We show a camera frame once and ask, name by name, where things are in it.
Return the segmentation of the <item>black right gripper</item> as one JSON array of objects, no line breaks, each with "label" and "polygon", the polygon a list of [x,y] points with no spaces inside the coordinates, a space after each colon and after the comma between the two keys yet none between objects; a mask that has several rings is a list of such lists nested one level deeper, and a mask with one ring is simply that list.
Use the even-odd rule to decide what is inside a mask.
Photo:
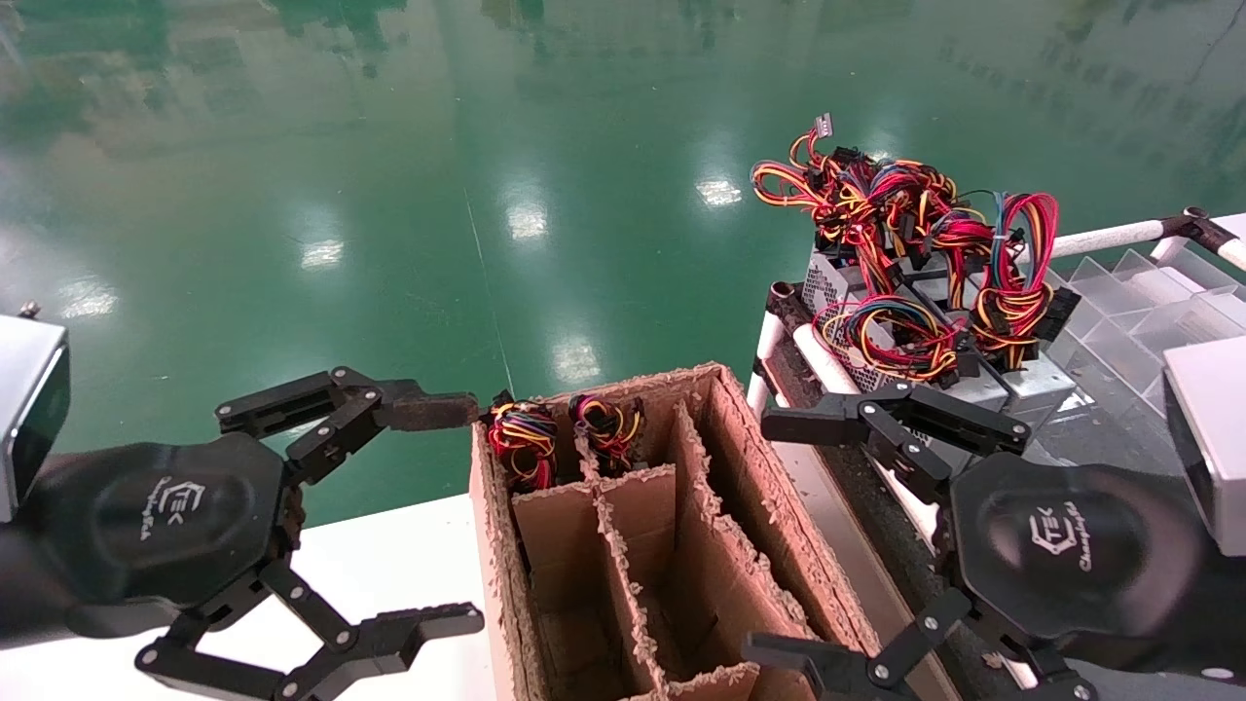
[{"label": "black right gripper", "polygon": [[[1094,684],[1059,652],[1172,657],[1219,564],[1219,547],[1174,476],[1035,464],[1019,457],[1028,425],[934,387],[895,383],[827,393],[814,408],[765,408],[763,436],[858,445],[925,504],[949,498],[956,586],[878,655],[770,633],[745,636],[745,660],[802,674],[819,700],[916,700],[908,675],[969,625],[1019,652],[1034,674],[1032,687],[993,700],[1098,700]],[[952,466],[926,436],[972,456],[1006,453],[951,482]]]}]

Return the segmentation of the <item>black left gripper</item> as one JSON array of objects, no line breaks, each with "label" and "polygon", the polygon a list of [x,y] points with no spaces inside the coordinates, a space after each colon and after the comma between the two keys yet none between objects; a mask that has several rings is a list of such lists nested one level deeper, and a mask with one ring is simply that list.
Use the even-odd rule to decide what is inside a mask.
[{"label": "black left gripper", "polygon": [[[120,639],[174,620],[136,670],[216,700],[335,700],[406,674],[424,644],[482,631],[482,613],[457,603],[346,623],[288,562],[268,562],[282,547],[287,471],[315,486],[384,430],[454,430],[478,416],[473,393],[336,367],[221,403],[214,442],[49,457],[27,493],[27,639]],[[285,469],[258,440],[299,426],[308,431],[288,445]],[[268,596],[319,639],[307,662],[283,674],[199,651],[214,626]]]}]

